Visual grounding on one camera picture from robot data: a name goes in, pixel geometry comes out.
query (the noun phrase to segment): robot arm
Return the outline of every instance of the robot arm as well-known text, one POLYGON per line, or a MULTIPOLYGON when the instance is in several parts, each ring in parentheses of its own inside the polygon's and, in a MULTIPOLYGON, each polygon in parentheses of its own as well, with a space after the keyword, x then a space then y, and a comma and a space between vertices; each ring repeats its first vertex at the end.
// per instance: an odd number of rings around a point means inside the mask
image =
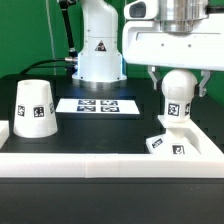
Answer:
POLYGON ((142 0, 124 11, 131 20, 123 30, 124 58, 148 65, 155 88, 160 66, 202 70, 200 96, 210 71, 224 71, 223 7, 211 7, 208 0, 142 0))
MULTIPOLYGON (((76 0, 59 0, 64 11, 76 0)), ((78 69, 73 83, 92 88, 123 85, 122 55, 117 50, 118 14, 103 0, 80 0, 84 19, 84 46, 78 54, 78 69)), ((66 26, 70 49, 73 41, 70 26, 66 26)))

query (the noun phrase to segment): metal bracket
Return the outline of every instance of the metal bracket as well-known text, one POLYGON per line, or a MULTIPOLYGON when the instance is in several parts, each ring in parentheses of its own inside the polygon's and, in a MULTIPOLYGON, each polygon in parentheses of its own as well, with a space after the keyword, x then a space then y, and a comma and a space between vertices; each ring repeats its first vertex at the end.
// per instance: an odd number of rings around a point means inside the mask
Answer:
POLYGON ((159 73, 159 67, 156 66, 148 66, 148 73, 153 80, 154 90, 161 90, 162 78, 159 73))
POLYGON ((201 71, 201 76, 203 76, 204 78, 202 79, 202 81, 200 82, 199 86, 199 96, 203 97, 206 95, 207 93, 207 89, 205 87, 205 85, 207 84, 207 82, 209 81, 209 79, 212 76, 212 71, 208 71, 208 70, 202 70, 201 71))

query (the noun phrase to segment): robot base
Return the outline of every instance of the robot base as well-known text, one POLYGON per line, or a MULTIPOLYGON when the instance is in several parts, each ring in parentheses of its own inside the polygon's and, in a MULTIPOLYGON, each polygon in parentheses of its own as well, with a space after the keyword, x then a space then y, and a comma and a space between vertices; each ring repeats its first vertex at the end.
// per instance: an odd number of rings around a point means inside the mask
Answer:
POLYGON ((158 116, 159 121, 167 131, 183 132, 183 138, 169 139, 167 134, 148 138, 146 140, 150 153, 169 155, 223 156, 219 148, 189 119, 185 123, 174 123, 158 116))
POLYGON ((77 79, 72 77, 72 83, 77 86, 83 86, 86 88, 92 89, 114 89, 117 87, 124 87, 126 85, 127 79, 118 80, 114 82, 93 82, 93 81, 86 81, 82 79, 77 79))

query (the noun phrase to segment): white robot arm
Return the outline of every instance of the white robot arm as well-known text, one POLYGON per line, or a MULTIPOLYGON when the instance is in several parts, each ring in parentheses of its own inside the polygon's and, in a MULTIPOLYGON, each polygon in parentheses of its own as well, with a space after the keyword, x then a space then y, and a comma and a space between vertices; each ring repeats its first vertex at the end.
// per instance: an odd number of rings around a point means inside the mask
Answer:
MULTIPOLYGON (((69 5, 76 4, 78 0, 58 0, 58 2, 62 8, 69 48, 72 52, 74 44, 71 28, 67 12, 63 10, 69 5)), ((72 75, 73 83, 91 88, 111 88, 125 84, 123 57, 117 50, 117 11, 103 0, 79 0, 79 2, 84 17, 84 46, 78 54, 78 68, 72 75)))
POLYGON ((200 96, 207 71, 224 71, 223 7, 209 7, 208 0, 140 0, 124 11, 132 20, 123 31, 128 63, 149 65, 152 76, 154 66, 201 69, 200 96))
POLYGON ((165 109, 158 118, 166 134, 146 140, 151 153, 219 151, 190 119, 197 80, 186 69, 202 70, 200 96, 211 71, 224 71, 223 12, 224 7, 211 7, 208 0, 139 0, 125 7, 126 18, 132 20, 123 30, 125 60, 148 65, 155 89, 158 67, 178 68, 162 81, 165 109))

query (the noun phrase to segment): cable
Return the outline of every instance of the cable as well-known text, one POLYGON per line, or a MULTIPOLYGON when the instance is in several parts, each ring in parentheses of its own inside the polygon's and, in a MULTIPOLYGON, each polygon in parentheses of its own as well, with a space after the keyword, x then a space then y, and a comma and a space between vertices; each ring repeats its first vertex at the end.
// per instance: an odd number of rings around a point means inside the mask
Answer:
POLYGON ((52 62, 59 62, 59 61, 63 61, 65 62, 65 59, 64 58, 55 58, 55 59, 49 59, 49 60, 44 60, 44 61, 39 61, 39 62, 36 62, 32 65, 30 65, 29 67, 25 68, 24 70, 22 70, 19 74, 22 74, 22 75, 26 75, 26 73, 33 69, 34 67, 38 66, 38 65, 42 65, 42 64, 47 64, 47 63, 52 63, 52 62))
POLYGON ((53 37, 52 25, 51 25, 49 0, 46 0, 46 12, 47 12, 47 21, 48 21, 48 28, 50 33, 50 40, 51 40, 52 56, 53 56, 53 59, 55 59, 54 37, 53 37))
POLYGON ((68 46, 69 46, 69 56, 77 57, 78 53, 74 46, 72 29, 71 29, 71 24, 70 24, 69 15, 68 15, 68 7, 76 4, 76 0, 71 0, 71 1, 59 0, 58 3, 61 8, 62 16, 64 19, 65 31, 66 31, 66 36, 67 36, 67 41, 68 41, 68 46))
POLYGON ((32 69, 38 69, 38 68, 74 68, 74 66, 67 66, 67 65, 34 66, 32 69))

